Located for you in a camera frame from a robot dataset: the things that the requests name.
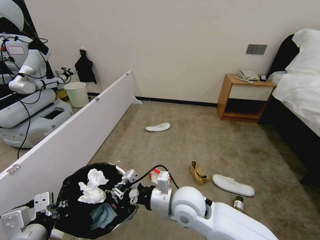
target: light switch panel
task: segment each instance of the light switch panel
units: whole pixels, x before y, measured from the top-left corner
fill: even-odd
[[[259,54],[263,55],[267,45],[249,44],[246,54]]]

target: small bottle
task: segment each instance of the small bottle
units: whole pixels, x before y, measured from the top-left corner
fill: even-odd
[[[233,203],[233,208],[243,213],[243,210],[244,210],[243,197],[236,196],[236,200],[234,200],[234,203]]]

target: metal hinge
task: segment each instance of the metal hinge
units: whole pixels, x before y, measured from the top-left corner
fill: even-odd
[[[20,164],[15,164],[10,168],[7,172],[10,174],[14,174],[16,171],[18,171],[21,168]]]

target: floor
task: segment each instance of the floor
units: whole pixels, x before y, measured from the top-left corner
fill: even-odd
[[[170,122],[171,128],[144,130],[163,122]],[[195,187],[215,202],[232,205],[235,194],[212,181],[197,185],[189,172],[193,160],[208,175],[219,173],[253,186],[256,195],[244,197],[245,214],[279,239],[320,239],[319,188],[299,183],[306,169],[272,126],[220,121],[212,107],[144,102],[131,105],[90,163],[109,162],[139,175],[163,164],[179,186]],[[143,183],[151,185],[148,178]],[[141,206],[130,222],[99,238],[108,239],[204,238]]]

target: wooden nightstand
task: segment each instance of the wooden nightstand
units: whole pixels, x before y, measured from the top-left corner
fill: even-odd
[[[217,111],[221,120],[258,123],[276,85],[255,81],[248,84],[226,74],[221,88]]]

